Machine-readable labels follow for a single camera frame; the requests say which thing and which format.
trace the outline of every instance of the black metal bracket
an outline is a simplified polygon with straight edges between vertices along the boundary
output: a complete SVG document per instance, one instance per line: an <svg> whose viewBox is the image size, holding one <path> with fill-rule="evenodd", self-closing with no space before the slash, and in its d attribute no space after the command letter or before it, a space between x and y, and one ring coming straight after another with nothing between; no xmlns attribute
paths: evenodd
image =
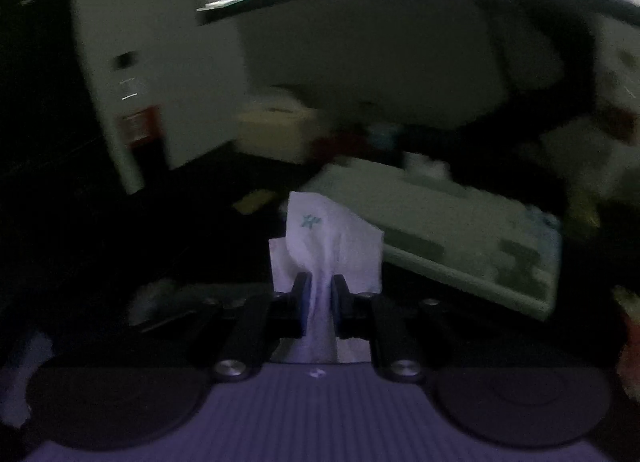
<svg viewBox="0 0 640 462"><path fill-rule="evenodd" d="M311 274L300 272L288 294L249 298L213 365L219 382L243 381L256 374L268 356L268 341L301 338L306 332Z"/></svg>
<svg viewBox="0 0 640 462"><path fill-rule="evenodd" d="M389 298L379 294L351 294L343 276L332 279L332 314L337 337L368 340L372 362L385 378L420 382L426 363L417 340Z"/></svg>

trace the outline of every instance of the yellow object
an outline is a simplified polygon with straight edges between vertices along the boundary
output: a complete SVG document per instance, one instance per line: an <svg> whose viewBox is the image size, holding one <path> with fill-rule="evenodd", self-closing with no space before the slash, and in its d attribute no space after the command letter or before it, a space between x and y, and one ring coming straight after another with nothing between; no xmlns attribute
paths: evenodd
<svg viewBox="0 0 640 462"><path fill-rule="evenodd" d="M233 204L232 207L241 215L251 215L261 207L267 205L274 198L276 198L276 194L273 191L258 189L251 191L251 193L242 198L242 200Z"/></svg>
<svg viewBox="0 0 640 462"><path fill-rule="evenodd" d="M318 113L257 109L238 115L238 150L292 164L304 164L313 140L324 134Z"/></svg>
<svg viewBox="0 0 640 462"><path fill-rule="evenodd" d="M617 285L613 289L613 297L634 323L640 323L640 298L637 294Z"/></svg>
<svg viewBox="0 0 640 462"><path fill-rule="evenodd" d="M574 187L569 194L569 207L564 218L564 229L573 238L587 240L600 231L598 201L584 188Z"/></svg>

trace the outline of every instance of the purple striped surface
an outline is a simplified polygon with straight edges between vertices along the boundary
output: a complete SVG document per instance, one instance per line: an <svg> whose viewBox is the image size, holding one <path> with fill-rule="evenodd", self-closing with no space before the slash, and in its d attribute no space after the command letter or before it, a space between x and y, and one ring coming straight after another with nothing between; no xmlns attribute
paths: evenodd
<svg viewBox="0 0 640 462"><path fill-rule="evenodd" d="M26 462L610 462L587 441L539 452L458 431L422 390L369 364L265 365L213 389L185 426L145 446L81 452L47 442Z"/></svg>

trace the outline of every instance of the red object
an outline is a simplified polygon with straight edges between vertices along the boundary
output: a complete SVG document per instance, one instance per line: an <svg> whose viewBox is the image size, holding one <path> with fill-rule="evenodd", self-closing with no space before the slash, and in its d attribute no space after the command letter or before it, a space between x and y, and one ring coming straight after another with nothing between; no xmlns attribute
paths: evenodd
<svg viewBox="0 0 640 462"><path fill-rule="evenodd" d="M160 109L150 106L120 119L124 141L130 149L154 142L163 136Z"/></svg>
<svg viewBox="0 0 640 462"><path fill-rule="evenodd" d="M601 129L625 144L634 144L638 120L635 113L617 106L609 106L600 113Z"/></svg>
<svg viewBox="0 0 640 462"><path fill-rule="evenodd" d="M351 133L318 138L311 144L312 160L320 164L332 162L340 155L367 158L371 151L372 148L366 137Z"/></svg>
<svg viewBox="0 0 640 462"><path fill-rule="evenodd" d="M640 324L625 315L627 343L620 353L616 369L626 394L640 400Z"/></svg>

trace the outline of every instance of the white wall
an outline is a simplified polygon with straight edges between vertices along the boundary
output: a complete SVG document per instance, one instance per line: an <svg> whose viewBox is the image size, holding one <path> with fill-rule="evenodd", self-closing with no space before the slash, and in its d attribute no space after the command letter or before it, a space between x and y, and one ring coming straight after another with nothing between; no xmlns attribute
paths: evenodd
<svg viewBox="0 0 640 462"><path fill-rule="evenodd" d="M523 17L504 22L518 86L558 80L546 38ZM299 0L238 24L253 86L303 85L340 118L375 102L393 121L454 128L508 95L474 0Z"/></svg>
<svg viewBox="0 0 640 462"><path fill-rule="evenodd" d="M72 0L84 76L122 181L140 174L118 137L113 58L140 53L150 101L161 106L169 160L177 167L234 135L233 114L247 88L236 23L198 26L195 0Z"/></svg>

